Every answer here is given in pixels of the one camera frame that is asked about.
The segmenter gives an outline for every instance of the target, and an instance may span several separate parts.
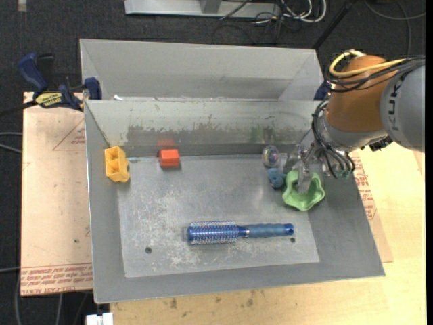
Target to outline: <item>cable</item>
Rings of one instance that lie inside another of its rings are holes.
[[[401,3],[398,3],[398,6],[400,7],[401,11],[406,17],[406,25],[407,25],[407,52],[406,54],[409,55],[411,53],[411,40],[412,40],[412,29],[411,29],[411,23],[407,17],[406,10],[403,8],[403,5]]]
[[[411,20],[411,19],[416,19],[416,18],[421,18],[424,17],[426,15],[425,12],[423,12],[422,14],[418,14],[416,16],[405,16],[405,17],[392,17],[392,16],[387,16],[386,14],[381,14],[380,12],[376,11],[374,8],[372,8],[372,6],[370,6],[367,2],[367,0],[364,0],[365,5],[370,9],[370,11],[372,11],[373,13],[377,14],[378,16],[381,16],[383,18],[387,18],[387,19],[392,19],[392,20]]]
[[[6,268],[0,269],[0,274],[3,273],[3,272],[18,271],[20,269],[21,269],[21,267],[6,267]]]
[[[314,19],[308,18],[311,15],[311,12],[313,11],[313,3],[311,2],[311,0],[306,0],[309,5],[308,11],[302,12],[300,14],[297,14],[292,9],[290,9],[284,0],[279,0],[279,1],[282,4],[281,9],[284,11],[283,15],[288,18],[297,19],[306,23],[316,23],[316,22],[320,22],[326,15],[326,10],[327,10],[326,0],[320,0],[321,2],[320,5],[322,5],[322,13],[319,17]]]
[[[22,133],[16,133],[16,132],[12,132],[12,131],[8,131],[5,133],[0,133],[0,136],[22,136]]]
[[[20,293],[20,282],[21,282],[21,272],[18,272],[18,280],[15,287],[15,299],[14,299],[14,309],[15,309],[15,319],[18,325],[21,325],[20,308],[18,305],[18,295]]]
[[[80,303],[80,305],[79,305],[79,307],[78,307],[78,311],[77,311],[77,313],[76,313],[76,315],[75,315],[75,319],[74,319],[74,322],[72,323],[72,325],[76,325],[76,322],[78,321],[78,319],[80,318],[80,315],[81,315],[81,309],[83,308],[83,306],[84,306],[84,303],[85,303],[85,301],[86,301],[86,299],[87,299],[87,297],[89,296],[89,294],[85,294],[84,295],[84,297],[83,297],[83,300],[81,300],[81,303]]]
[[[60,314],[62,312],[62,303],[63,303],[63,294],[61,293],[59,296],[59,304],[57,307],[57,316],[55,317],[55,325],[59,325],[59,323],[60,323]]]
[[[365,71],[389,67],[389,66],[398,64],[398,63],[402,62],[403,60],[405,60],[404,58],[401,58],[401,59],[392,60],[389,62],[382,62],[380,64],[367,66],[364,68],[358,68],[356,70],[351,70],[351,71],[344,71],[344,72],[335,71],[336,65],[346,56],[364,56],[364,54],[361,53],[360,51],[354,51],[354,50],[346,51],[343,54],[340,54],[329,66],[329,73],[330,74],[332,74],[335,77],[345,78],[345,77],[354,76],[356,74],[360,74],[360,73],[365,72]]]
[[[382,70],[379,70],[367,77],[362,77],[362,78],[358,78],[356,80],[348,80],[348,81],[341,81],[338,77],[333,77],[330,73],[329,73],[329,69],[326,69],[326,71],[324,71],[323,76],[326,79],[326,81],[330,82],[331,84],[334,85],[339,85],[341,86],[343,89],[336,89],[335,87],[332,88],[332,92],[335,93],[345,93],[348,91],[354,91],[354,90],[364,90],[370,87],[373,87],[374,85],[378,85],[379,83],[382,83],[384,81],[387,81],[389,78],[385,78],[382,79],[381,81],[378,81],[368,87],[362,87],[364,84],[366,84],[366,82],[378,78],[378,77],[382,77],[385,74],[389,74],[391,72],[392,76],[397,76],[397,75],[401,75],[403,73],[406,72],[411,72],[412,70],[424,65],[426,62],[426,57],[425,56],[409,56],[407,58],[405,58],[400,64],[397,65],[393,65],[390,66],[388,68],[384,68]]]
[[[241,3],[239,6],[237,6],[233,11],[229,12],[225,16],[221,17],[220,20],[226,19],[228,17],[232,17],[233,14],[241,10],[247,3],[249,3],[251,0],[245,0],[243,3]]]
[[[0,148],[4,148],[6,150],[11,150],[12,152],[15,152],[15,153],[18,153],[18,154],[22,154],[21,150],[16,149],[14,147],[6,146],[5,144],[0,144]]]

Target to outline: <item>orange object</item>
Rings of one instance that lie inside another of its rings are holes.
[[[158,158],[161,167],[179,166],[179,151],[177,149],[160,150]]]

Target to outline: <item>black cable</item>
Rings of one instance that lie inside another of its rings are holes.
[[[83,309],[84,303],[87,300],[88,296],[89,296],[89,294],[85,293],[85,295],[84,295],[83,299],[81,300],[81,303],[80,303],[80,305],[78,307],[78,311],[76,312],[75,319],[74,319],[74,322],[72,323],[72,325],[76,325],[76,322],[80,318],[80,316],[81,316],[81,310]]]
[[[386,19],[391,19],[391,20],[411,20],[411,19],[417,19],[417,18],[421,18],[424,17],[426,15],[425,12],[418,14],[416,16],[405,16],[405,17],[393,17],[393,16],[387,16],[386,14],[381,14],[380,12],[376,11],[374,8],[372,8],[372,6],[370,6],[367,2],[367,0],[364,0],[365,5],[370,9],[370,11],[372,11],[373,13],[377,14],[378,16],[381,16],[383,18]]]
[[[411,53],[411,40],[412,40],[411,23],[409,21],[409,18],[407,17],[406,10],[403,8],[403,5],[401,3],[398,3],[398,6],[403,12],[403,15],[406,17],[406,25],[407,25],[407,53],[406,54],[409,56],[409,54]]]
[[[239,6],[237,6],[233,11],[229,12],[225,16],[221,17],[220,20],[226,19],[228,17],[232,17],[233,14],[241,10],[247,3],[249,3],[251,0],[245,0],[243,3],[241,3]]]
[[[242,31],[242,33],[243,33],[244,35],[246,35],[246,36],[249,38],[249,40],[251,41],[251,44],[250,44],[250,45],[256,45],[256,44],[257,44],[257,42],[256,42],[256,41],[251,37],[251,35],[248,34],[248,32],[246,32],[246,30],[243,29],[242,27],[240,27],[240,26],[238,26],[238,25],[234,25],[234,24],[224,24],[224,25],[220,25],[220,26],[218,26],[217,28],[215,28],[214,32],[213,32],[212,35],[210,36],[210,38],[211,38],[211,40],[212,40],[212,43],[213,43],[214,45],[216,45],[216,43],[215,43],[215,39],[214,39],[216,33],[217,33],[220,29],[223,29],[223,28],[234,28],[234,29],[236,29],[236,30],[240,30],[240,31]]]

